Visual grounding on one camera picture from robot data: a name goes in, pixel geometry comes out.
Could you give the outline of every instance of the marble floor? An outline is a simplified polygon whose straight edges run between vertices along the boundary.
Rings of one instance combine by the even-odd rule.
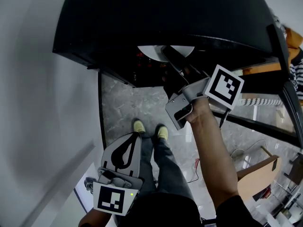
[[[199,158],[195,139],[189,124],[186,124],[179,131],[176,130],[165,111],[167,101],[168,98],[161,87],[132,88],[102,75],[102,107],[107,145],[120,136],[131,132],[131,121],[134,117],[142,120],[147,132],[151,135],[154,134],[156,125],[163,123],[169,129],[169,147],[184,177],[189,182],[196,179],[195,160]],[[280,115],[281,112],[283,112],[281,106],[265,105],[258,107],[238,106],[232,113],[277,125],[279,121],[277,115]],[[296,156],[299,148],[230,122],[225,122],[222,126],[222,136],[230,154],[238,148],[242,150],[249,148],[249,151],[237,150],[234,152],[232,158],[237,170],[247,168],[249,165],[254,165],[264,160],[267,156],[260,148],[261,146],[266,146],[269,152],[282,158],[281,171],[272,183],[271,196],[258,202],[246,202],[253,217],[262,222],[266,214],[258,211],[258,209],[266,209],[270,212],[285,197],[286,192],[279,185],[287,188],[290,184],[290,180],[283,175],[283,172],[288,173],[290,171],[289,159]],[[154,176],[157,178],[159,169],[153,160],[152,166]],[[189,187],[195,198],[200,215],[205,219],[215,218],[214,206],[208,194],[200,167],[197,168],[197,174],[199,180],[189,183]]]

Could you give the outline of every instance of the black shirt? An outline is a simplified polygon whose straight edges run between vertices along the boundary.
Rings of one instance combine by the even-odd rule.
[[[217,211],[216,224],[223,226],[261,227],[245,207],[240,196],[222,203]],[[130,212],[120,219],[119,227],[136,226],[201,226],[194,201],[167,193],[154,193],[135,201]]]

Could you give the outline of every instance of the black metal frame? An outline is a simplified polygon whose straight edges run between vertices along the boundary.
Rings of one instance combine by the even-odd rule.
[[[275,56],[279,59],[281,70],[241,76],[245,82],[241,92],[279,95],[292,120],[295,133],[234,115],[228,115],[226,120],[303,148],[303,113],[294,85],[291,82],[288,54],[281,48],[276,32],[277,28],[271,25],[267,30]],[[213,114],[219,118],[223,118],[224,115],[217,111],[213,111]]]
[[[102,107],[102,74],[101,73],[98,74],[98,101],[99,101],[99,118],[100,118],[102,143],[103,143],[103,149],[105,149],[107,147],[107,144],[105,139],[103,107]]]

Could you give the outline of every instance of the sleeve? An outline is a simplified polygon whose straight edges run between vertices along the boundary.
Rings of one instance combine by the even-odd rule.
[[[253,219],[240,196],[233,196],[223,202],[216,211],[216,224],[218,227],[261,227],[262,225]]]

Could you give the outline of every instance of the white wall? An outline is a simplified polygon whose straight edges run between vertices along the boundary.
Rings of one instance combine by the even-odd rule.
[[[80,220],[86,215],[74,191],[66,200],[60,212],[51,224],[51,227],[77,227]]]
[[[63,2],[0,0],[2,227],[30,226],[54,196],[55,214],[77,183],[66,173],[80,179],[90,164],[76,165],[92,146],[100,164],[98,75],[52,53]]]
[[[282,24],[303,36],[303,0],[265,0]]]

